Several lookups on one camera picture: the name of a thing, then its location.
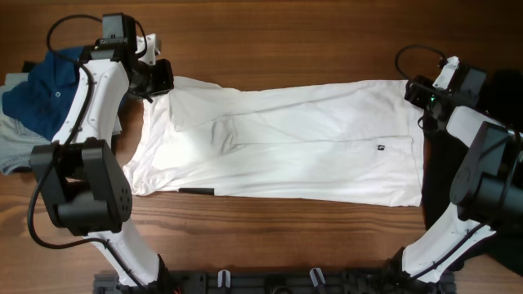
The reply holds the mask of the white t-shirt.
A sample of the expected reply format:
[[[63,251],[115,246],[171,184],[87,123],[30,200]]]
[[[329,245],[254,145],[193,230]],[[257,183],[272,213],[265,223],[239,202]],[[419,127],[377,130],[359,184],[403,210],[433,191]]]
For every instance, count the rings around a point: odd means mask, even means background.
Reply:
[[[176,77],[145,103],[132,192],[307,198],[388,207],[422,199],[422,111],[403,80],[240,91]]]

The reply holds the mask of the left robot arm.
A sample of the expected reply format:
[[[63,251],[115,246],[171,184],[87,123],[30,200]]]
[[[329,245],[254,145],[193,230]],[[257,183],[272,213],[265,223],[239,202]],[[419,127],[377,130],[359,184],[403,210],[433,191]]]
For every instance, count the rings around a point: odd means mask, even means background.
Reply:
[[[172,68],[131,16],[106,14],[101,25],[101,37],[74,61],[78,88],[66,119],[51,143],[30,155],[32,198],[43,200],[74,246],[101,251],[116,272],[113,292],[174,293],[176,280],[132,222],[132,191],[111,149],[123,98],[150,101],[170,92]]]

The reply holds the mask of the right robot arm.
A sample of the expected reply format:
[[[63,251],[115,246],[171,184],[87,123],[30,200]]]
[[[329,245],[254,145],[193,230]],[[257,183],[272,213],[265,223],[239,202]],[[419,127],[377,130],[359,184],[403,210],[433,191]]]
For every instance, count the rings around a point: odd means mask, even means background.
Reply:
[[[522,73],[500,70],[491,79],[483,70],[465,66],[442,71],[431,91],[409,82],[406,100],[427,107],[427,134],[448,135],[467,147],[457,163],[444,163],[423,188],[438,176],[450,176],[445,188],[448,206],[415,243],[402,248],[399,280],[404,284],[435,284],[464,253],[500,230],[522,222]]]

